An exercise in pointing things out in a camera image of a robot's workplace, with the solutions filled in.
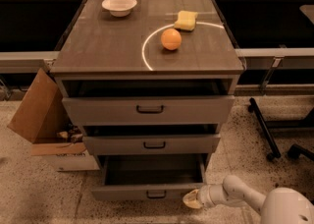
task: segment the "cardboard box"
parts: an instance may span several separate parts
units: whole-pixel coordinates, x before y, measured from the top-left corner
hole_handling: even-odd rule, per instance
[[[57,138],[68,124],[59,88],[40,69],[8,128],[32,143],[31,155],[43,156],[57,171],[98,170],[83,142]]]

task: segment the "gray tabletop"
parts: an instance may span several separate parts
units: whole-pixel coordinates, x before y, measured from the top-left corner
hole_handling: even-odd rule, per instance
[[[243,67],[211,0],[137,0],[131,13],[113,17],[103,0],[88,0],[52,73],[228,73]],[[178,50],[161,34],[181,10],[198,12],[194,31],[180,31]]]

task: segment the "drawer front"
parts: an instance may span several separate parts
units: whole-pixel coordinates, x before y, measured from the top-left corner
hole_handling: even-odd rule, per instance
[[[183,198],[205,185],[200,155],[106,156],[104,186],[92,190],[99,200]]]
[[[63,99],[72,122],[78,126],[224,123],[233,103],[232,95],[193,99]]]
[[[84,137],[92,155],[212,153],[220,135],[209,136],[140,136],[140,137]]]

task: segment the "white robotic arm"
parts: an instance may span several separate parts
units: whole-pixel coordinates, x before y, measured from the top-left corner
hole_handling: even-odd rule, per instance
[[[234,175],[227,176],[223,184],[190,192],[183,202],[191,208],[243,206],[246,202],[261,215],[261,224],[314,224],[314,206],[302,194],[277,188],[264,196]]]

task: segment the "speckled floor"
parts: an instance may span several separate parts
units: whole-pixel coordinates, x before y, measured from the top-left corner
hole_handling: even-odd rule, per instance
[[[313,151],[313,132],[274,133],[281,159],[266,160],[269,147],[254,114],[247,111],[249,96],[238,96],[222,129],[222,138],[207,169],[210,184],[228,174],[266,194],[290,187],[314,199],[314,163],[304,156],[287,157],[298,142]],[[314,96],[256,96],[266,119],[299,119],[314,105]],[[20,101],[0,102],[0,223],[259,223],[248,206],[193,210],[180,200],[96,201],[90,192],[99,185],[97,171],[55,172],[41,157],[30,157],[30,144],[7,128]]]

